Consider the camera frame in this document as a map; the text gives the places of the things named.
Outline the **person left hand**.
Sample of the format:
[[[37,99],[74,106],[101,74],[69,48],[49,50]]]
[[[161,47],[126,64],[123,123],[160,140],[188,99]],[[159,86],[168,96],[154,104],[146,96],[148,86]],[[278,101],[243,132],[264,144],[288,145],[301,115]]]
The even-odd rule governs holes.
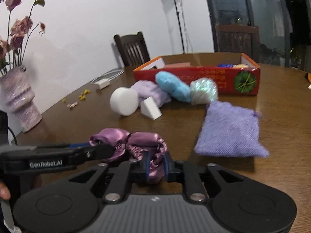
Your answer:
[[[10,191],[3,182],[0,182],[0,198],[3,200],[10,199]]]

